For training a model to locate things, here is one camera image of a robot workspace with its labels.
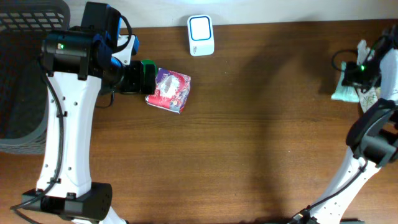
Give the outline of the green lidded jar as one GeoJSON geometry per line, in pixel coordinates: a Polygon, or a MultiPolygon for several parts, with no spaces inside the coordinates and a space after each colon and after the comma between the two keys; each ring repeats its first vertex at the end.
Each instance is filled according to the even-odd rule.
{"type": "Polygon", "coordinates": [[[141,93],[153,95],[156,88],[157,67],[154,61],[145,59],[141,61],[142,77],[141,77],[141,93]]]}

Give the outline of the red purple snack packet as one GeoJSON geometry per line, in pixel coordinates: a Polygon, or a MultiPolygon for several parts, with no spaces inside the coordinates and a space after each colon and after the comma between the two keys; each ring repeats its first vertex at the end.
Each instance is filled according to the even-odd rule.
{"type": "Polygon", "coordinates": [[[180,114],[189,96],[191,80],[188,75],[159,68],[155,78],[155,92],[145,97],[146,103],[180,114]]]}

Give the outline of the teal wet wipes packet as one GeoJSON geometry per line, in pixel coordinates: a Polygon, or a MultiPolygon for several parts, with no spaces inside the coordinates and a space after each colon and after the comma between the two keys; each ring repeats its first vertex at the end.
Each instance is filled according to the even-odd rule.
{"type": "Polygon", "coordinates": [[[331,95],[332,100],[344,101],[348,103],[359,103],[359,96],[352,86],[343,86],[345,72],[340,72],[340,78],[336,86],[335,92],[331,95]]]}

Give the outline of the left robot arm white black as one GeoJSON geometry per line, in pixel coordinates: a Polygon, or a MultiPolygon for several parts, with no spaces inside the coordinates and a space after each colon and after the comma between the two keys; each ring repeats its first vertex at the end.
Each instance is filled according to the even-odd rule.
{"type": "Polygon", "coordinates": [[[139,41],[127,22],[106,3],[87,2],[79,26],[53,30],[37,60],[48,99],[44,163],[34,189],[12,211],[21,218],[36,211],[73,223],[122,223],[112,208],[110,184],[93,182],[90,142],[93,113],[100,95],[149,95],[155,91],[157,68],[131,60],[139,41]]]}

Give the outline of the white floral tube gold cap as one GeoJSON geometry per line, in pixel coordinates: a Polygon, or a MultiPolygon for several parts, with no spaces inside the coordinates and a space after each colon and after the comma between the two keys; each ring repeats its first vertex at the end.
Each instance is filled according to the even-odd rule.
{"type": "Polygon", "coordinates": [[[361,89],[357,88],[356,92],[358,94],[361,109],[363,113],[365,113],[377,102],[380,97],[381,89],[372,87],[366,93],[362,93],[361,89]]]}

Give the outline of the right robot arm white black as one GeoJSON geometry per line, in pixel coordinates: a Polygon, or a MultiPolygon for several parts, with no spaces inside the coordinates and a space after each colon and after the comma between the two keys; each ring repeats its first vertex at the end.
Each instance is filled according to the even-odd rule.
{"type": "Polygon", "coordinates": [[[339,68],[342,86],[362,94],[379,88],[379,98],[349,130],[345,158],[324,193],[289,223],[342,223],[365,183],[397,161],[397,133],[385,129],[397,126],[397,26],[383,30],[371,47],[360,42],[353,52],[357,60],[339,68]]]}

